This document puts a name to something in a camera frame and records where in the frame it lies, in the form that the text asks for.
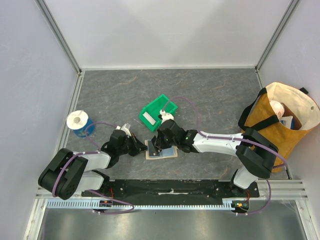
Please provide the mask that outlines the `dark credit card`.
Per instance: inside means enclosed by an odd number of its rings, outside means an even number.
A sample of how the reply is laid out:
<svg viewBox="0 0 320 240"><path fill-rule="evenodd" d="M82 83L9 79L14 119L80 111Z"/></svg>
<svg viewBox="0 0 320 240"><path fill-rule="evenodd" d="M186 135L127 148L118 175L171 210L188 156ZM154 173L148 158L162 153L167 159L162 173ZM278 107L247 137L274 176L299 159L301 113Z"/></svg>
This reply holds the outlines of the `dark credit card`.
<svg viewBox="0 0 320 240"><path fill-rule="evenodd" d="M147 151L148 151L149 157L151 158L155 158L159 156L159 154L155 154L155 148L151 140L147 141Z"/></svg>

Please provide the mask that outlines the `beige leather card holder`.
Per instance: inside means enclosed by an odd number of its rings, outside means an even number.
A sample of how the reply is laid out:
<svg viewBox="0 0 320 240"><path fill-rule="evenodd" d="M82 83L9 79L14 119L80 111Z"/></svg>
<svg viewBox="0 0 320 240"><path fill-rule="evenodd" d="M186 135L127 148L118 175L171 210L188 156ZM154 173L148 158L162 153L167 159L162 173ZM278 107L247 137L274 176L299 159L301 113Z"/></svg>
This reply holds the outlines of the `beige leather card holder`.
<svg viewBox="0 0 320 240"><path fill-rule="evenodd" d="M148 140L145 140L144 143L146 146L148 146L147 143ZM175 146L172 146L171 148L167 148L161 151L159 156L156 157L149 157L148 150L145 152L145 158L147 160L159 160L159 159L168 159L168 158L176 158L178 156L178 149Z"/></svg>

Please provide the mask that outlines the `green plastic bin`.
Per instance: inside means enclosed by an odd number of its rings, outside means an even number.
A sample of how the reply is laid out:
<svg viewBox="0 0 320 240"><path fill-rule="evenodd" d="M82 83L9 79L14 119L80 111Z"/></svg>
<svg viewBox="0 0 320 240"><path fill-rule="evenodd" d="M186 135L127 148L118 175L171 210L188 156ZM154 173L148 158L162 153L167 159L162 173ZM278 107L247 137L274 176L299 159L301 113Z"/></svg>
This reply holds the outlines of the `green plastic bin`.
<svg viewBox="0 0 320 240"><path fill-rule="evenodd" d="M164 95L161 94L158 96L156 99L154 99L152 102L147 104L145 107L142 108L140 114L139 114L139 119L142 121L142 123L151 131L154 132L158 129L158 127L161 125L162 120L158 117L160 114L160 110L163 109L165 104L169 101L170 99ZM148 112L155 120L156 123L155 125L151 125L143 116L144 112Z"/></svg>

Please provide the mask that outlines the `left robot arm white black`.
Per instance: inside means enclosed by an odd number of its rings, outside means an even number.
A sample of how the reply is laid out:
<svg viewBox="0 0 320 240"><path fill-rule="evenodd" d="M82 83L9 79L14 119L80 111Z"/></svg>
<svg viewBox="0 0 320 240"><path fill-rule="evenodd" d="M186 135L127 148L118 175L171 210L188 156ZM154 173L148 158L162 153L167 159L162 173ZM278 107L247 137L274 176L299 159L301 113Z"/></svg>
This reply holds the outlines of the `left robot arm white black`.
<svg viewBox="0 0 320 240"><path fill-rule="evenodd" d="M101 150L73 152L60 149L38 178L38 185L53 197L69 199L75 192L93 190L98 196L106 196L110 184L99 169L109 169L118 163L120 156L135 157L148 147L132 133L116 129Z"/></svg>

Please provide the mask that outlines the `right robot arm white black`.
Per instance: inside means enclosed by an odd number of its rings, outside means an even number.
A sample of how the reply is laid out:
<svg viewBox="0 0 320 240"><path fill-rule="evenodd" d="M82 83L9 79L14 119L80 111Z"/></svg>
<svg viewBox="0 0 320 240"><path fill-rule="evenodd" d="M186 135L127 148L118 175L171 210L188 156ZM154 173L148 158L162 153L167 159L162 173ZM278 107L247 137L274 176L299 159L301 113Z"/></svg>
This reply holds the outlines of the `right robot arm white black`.
<svg viewBox="0 0 320 240"><path fill-rule="evenodd" d="M237 157L242 163L232 177L229 191L242 196L257 179L269 179L278 148L258 131L248 128L243 133L213 134L195 129L184 130L172 120L163 122L151 141L154 153L176 147L184 153L218 153Z"/></svg>

